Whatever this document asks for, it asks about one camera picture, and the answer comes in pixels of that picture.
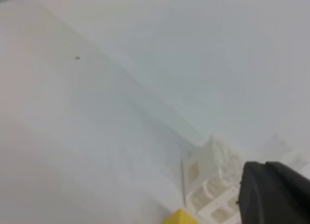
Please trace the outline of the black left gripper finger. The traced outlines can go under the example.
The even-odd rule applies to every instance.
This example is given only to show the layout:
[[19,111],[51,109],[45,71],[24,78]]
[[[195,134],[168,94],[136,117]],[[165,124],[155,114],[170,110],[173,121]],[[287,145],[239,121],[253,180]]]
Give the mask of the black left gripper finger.
[[310,181],[280,162],[248,161],[237,203],[243,224],[308,224]]

